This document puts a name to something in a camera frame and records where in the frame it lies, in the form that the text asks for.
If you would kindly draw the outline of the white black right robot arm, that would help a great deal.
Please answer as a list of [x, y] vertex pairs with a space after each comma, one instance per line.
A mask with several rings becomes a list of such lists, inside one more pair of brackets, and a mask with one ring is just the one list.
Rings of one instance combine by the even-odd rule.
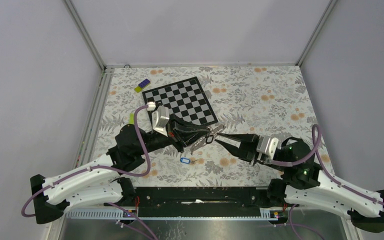
[[282, 172], [280, 178], [270, 181], [256, 204], [318, 208], [366, 232], [384, 231], [384, 190], [366, 190], [329, 175], [315, 162], [316, 154], [301, 138], [289, 137], [280, 142], [268, 135], [223, 133], [222, 137], [239, 143], [234, 146], [216, 141], [232, 156]]

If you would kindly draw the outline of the purple yellow toy brick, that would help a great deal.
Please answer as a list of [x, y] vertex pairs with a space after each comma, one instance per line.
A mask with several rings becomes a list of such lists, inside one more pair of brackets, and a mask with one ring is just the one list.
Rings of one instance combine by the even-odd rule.
[[147, 87], [149, 84], [151, 83], [151, 81], [149, 79], [144, 79], [143, 81], [141, 81], [137, 87], [134, 89], [137, 93], [141, 92], [145, 87]]

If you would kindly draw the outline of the blue capped key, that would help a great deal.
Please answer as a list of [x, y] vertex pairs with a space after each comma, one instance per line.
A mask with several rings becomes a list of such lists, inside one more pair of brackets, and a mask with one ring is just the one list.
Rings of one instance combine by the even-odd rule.
[[183, 164], [190, 164], [191, 160], [189, 158], [186, 158], [186, 157], [181, 157], [180, 162]]

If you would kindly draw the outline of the green arch toy block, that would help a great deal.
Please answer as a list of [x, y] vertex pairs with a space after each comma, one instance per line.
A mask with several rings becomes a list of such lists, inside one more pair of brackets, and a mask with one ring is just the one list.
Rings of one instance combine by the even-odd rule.
[[131, 124], [131, 125], [135, 124], [135, 115], [134, 115], [134, 113], [131, 113], [129, 115], [129, 124]]

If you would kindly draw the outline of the black grey chessboard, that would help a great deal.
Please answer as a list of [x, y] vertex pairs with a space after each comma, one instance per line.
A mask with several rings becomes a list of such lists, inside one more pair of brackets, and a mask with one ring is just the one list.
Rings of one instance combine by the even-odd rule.
[[145, 103], [155, 102], [167, 107], [186, 122], [210, 126], [218, 119], [197, 77], [166, 84], [142, 93]]

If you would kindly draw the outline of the floral table mat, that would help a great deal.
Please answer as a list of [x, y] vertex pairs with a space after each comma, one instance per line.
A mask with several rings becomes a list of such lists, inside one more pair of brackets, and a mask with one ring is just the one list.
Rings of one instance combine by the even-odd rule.
[[[298, 66], [117, 68], [111, 79], [92, 159], [116, 144], [115, 136], [130, 114], [144, 104], [135, 87], [149, 79], [148, 89], [197, 77], [220, 124], [229, 134], [268, 135], [283, 141], [301, 138], [311, 144], [317, 118]], [[281, 176], [265, 165], [250, 165], [217, 142], [191, 154], [168, 146], [150, 153], [150, 172], [132, 178], [136, 187], [267, 186]], [[198, 164], [184, 164], [180, 158]]]

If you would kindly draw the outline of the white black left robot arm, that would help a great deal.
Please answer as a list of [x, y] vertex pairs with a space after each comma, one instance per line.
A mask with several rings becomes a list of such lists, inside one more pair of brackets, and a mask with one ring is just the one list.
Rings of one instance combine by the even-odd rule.
[[21, 214], [42, 225], [76, 207], [117, 202], [128, 206], [135, 200], [135, 192], [130, 188], [132, 182], [130, 179], [118, 182], [118, 178], [143, 177], [151, 170], [151, 152], [168, 146], [183, 152], [210, 135], [209, 127], [184, 121], [173, 114], [157, 116], [148, 132], [136, 122], [127, 124], [115, 136], [116, 145], [95, 160], [56, 176], [32, 176], [29, 179], [31, 197], [23, 205]]

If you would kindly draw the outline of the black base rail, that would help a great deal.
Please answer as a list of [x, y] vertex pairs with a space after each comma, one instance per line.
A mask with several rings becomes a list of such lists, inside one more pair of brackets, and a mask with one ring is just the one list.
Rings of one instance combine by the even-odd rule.
[[259, 217], [260, 209], [282, 207], [264, 187], [136, 187], [115, 205], [139, 217]]

